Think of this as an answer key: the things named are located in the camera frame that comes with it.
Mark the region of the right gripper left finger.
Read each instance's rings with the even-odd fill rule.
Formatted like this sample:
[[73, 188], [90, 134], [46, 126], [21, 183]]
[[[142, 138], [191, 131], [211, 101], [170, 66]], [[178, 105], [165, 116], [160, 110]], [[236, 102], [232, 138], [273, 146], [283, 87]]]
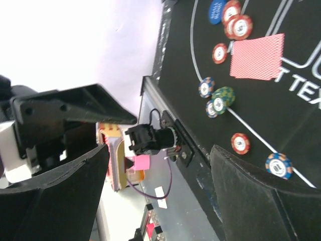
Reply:
[[98, 146], [1, 189], [1, 240], [89, 240], [108, 160], [108, 147]]

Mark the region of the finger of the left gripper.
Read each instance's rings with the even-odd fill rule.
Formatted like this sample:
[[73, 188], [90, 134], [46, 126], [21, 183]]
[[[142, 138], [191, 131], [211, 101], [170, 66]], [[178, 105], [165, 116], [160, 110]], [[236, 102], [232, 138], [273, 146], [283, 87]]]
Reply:
[[15, 119], [21, 124], [59, 121], [133, 125], [136, 116], [123, 108], [104, 87], [92, 84], [52, 90], [11, 99]]

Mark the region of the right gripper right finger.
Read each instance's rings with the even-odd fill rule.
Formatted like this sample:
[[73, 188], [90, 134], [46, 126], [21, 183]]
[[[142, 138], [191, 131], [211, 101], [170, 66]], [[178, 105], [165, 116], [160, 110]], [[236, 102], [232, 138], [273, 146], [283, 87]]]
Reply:
[[320, 190], [276, 177], [214, 145], [226, 240], [320, 240]]

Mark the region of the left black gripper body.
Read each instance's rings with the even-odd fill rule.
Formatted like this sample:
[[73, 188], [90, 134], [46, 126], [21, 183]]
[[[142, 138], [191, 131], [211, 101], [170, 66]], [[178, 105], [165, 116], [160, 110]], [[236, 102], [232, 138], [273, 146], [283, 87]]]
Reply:
[[12, 86], [1, 76], [1, 174], [39, 175], [70, 162], [97, 147], [95, 123], [59, 121], [21, 124], [14, 116], [11, 99], [36, 92]]

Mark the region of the red playing card deck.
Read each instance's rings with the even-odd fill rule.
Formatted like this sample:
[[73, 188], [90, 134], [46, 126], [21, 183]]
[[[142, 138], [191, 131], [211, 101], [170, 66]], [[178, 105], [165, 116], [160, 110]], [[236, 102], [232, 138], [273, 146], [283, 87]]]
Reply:
[[106, 145], [109, 149], [109, 164], [106, 178], [111, 183], [113, 191], [118, 192], [127, 185], [122, 131], [119, 125], [111, 123], [98, 123], [96, 130], [97, 143], [99, 145]]

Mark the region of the red poker chip stack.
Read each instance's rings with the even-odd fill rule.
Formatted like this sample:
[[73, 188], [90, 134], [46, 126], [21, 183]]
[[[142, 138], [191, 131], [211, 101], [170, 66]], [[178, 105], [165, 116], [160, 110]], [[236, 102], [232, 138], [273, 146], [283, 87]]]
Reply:
[[232, 149], [239, 155], [245, 155], [250, 150], [250, 140], [244, 133], [235, 133], [231, 138]]

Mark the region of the green chip stack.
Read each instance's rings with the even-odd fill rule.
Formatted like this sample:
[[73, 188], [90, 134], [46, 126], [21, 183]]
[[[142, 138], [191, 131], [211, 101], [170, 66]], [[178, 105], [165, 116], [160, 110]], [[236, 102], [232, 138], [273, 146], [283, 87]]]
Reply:
[[214, 111], [217, 114], [223, 114], [228, 107], [230, 107], [235, 101], [234, 89], [228, 86], [217, 89], [212, 94], [212, 101]]

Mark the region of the dealt cards pile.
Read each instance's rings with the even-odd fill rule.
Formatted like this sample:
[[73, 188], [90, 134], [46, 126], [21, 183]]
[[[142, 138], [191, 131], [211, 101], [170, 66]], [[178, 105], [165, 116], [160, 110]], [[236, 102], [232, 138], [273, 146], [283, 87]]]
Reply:
[[234, 42], [230, 76], [270, 81], [281, 72], [285, 34]]

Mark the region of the blue small blind button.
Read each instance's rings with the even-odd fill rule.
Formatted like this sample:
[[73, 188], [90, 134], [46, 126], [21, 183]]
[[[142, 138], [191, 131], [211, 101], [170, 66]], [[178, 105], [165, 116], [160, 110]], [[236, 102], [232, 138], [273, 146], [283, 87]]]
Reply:
[[208, 19], [210, 24], [217, 25], [221, 22], [223, 8], [225, 5], [225, 0], [212, 0], [208, 11]]

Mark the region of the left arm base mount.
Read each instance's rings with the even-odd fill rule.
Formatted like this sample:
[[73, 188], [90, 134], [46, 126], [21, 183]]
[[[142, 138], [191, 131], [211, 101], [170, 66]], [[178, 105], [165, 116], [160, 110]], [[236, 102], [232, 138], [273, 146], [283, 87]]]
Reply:
[[154, 108], [149, 112], [149, 122], [138, 124], [125, 131], [130, 138], [129, 149], [137, 156], [156, 155], [161, 150], [169, 150], [169, 156], [180, 159], [187, 167], [195, 151], [193, 140], [178, 119], [173, 119], [168, 111]]

